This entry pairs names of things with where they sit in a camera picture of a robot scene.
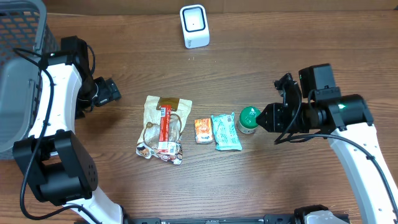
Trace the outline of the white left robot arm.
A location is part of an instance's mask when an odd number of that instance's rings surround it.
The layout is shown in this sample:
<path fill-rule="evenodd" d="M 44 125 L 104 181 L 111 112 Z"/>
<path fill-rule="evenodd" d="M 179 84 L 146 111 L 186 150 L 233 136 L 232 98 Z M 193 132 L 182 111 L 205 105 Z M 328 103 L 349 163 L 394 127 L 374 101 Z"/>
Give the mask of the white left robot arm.
<path fill-rule="evenodd" d="M 35 53 L 41 94 L 28 137 L 12 153 L 24 178 L 20 208 L 31 220 L 73 210 L 87 223 L 130 223 L 125 209 L 98 185 L 93 158 L 75 135 L 75 121 L 121 94 L 112 79 L 94 78 L 95 54 L 77 36 L 64 37 L 61 49 Z"/>

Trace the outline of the brown snack bag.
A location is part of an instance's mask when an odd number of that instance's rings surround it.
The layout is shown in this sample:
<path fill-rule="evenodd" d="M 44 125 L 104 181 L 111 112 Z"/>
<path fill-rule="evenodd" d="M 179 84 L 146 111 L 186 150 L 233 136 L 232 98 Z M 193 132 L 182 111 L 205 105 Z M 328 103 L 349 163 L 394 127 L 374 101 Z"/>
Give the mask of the brown snack bag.
<path fill-rule="evenodd" d="M 171 105 L 169 126 L 169 141 L 176 146 L 175 155 L 161 154 L 158 151 L 160 132 L 160 107 Z M 181 146 L 182 133 L 185 128 L 188 115 L 192 109 L 192 101 L 180 98 L 166 98 L 159 96 L 147 96 L 144 104 L 144 127 L 137 141 L 136 154 L 146 159 L 159 158 L 174 165 L 180 165 L 183 160 Z"/>

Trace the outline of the red white snack bar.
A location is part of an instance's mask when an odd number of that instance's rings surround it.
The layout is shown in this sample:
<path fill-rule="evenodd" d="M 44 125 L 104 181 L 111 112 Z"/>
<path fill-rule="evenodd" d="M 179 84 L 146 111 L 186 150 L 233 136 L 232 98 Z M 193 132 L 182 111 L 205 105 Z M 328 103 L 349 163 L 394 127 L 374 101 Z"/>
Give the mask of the red white snack bar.
<path fill-rule="evenodd" d="M 160 107 L 160 132 L 158 151 L 161 154 L 166 155 L 175 155 L 176 152 L 175 143 L 169 141 L 171 108 L 171 105 L 162 105 Z"/>

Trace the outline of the orange snack packet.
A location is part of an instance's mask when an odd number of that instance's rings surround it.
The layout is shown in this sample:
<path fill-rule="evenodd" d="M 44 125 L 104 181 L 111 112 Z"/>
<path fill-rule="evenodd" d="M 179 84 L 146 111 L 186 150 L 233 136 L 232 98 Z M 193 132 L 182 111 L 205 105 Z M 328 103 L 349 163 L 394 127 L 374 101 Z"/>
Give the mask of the orange snack packet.
<path fill-rule="evenodd" d="M 209 144 L 213 142 L 213 130 L 210 118 L 195 120 L 195 141 L 198 144 Z"/>

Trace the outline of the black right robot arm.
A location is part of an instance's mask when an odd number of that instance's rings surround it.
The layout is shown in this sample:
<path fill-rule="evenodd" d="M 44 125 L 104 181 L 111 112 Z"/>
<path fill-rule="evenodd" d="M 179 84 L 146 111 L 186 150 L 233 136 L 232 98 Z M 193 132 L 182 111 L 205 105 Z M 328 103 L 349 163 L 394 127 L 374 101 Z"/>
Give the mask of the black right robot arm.
<path fill-rule="evenodd" d="M 274 81 L 283 98 L 256 123 L 279 133 L 275 144 L 328 140 L 353 190 L 363 223 L 397 223 L 397 186 L 382 155 L 370 109 L 360 95 L 341 94 L 329 63 Z"/>

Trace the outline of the green lid jar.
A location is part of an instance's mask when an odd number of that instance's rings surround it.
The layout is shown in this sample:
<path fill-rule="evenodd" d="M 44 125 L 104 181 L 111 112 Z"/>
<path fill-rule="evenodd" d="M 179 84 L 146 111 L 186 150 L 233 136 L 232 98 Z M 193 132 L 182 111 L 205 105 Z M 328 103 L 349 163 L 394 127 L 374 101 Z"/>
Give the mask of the green lid jar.
<path fill-rule="evenodd" d="M 258 127 L 256 118 L 260 115 L 260 113 L 260 110 L 254 106 L 245 107 L 239 115 L 237 122 L 238 129 L 243 134 L 252 134 Z"/>

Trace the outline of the teal snack packet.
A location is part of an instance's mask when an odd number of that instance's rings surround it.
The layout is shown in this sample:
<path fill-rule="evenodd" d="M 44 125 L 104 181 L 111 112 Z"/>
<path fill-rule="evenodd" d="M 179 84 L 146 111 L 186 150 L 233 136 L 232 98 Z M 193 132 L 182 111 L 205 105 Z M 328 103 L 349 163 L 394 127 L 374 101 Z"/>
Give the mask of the teal snack packet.
<path fill-rule="evenodd" d="M 234 113 L 211 116 L 213 135 L 218 151 L 242 151 L 234 125 Z"/>

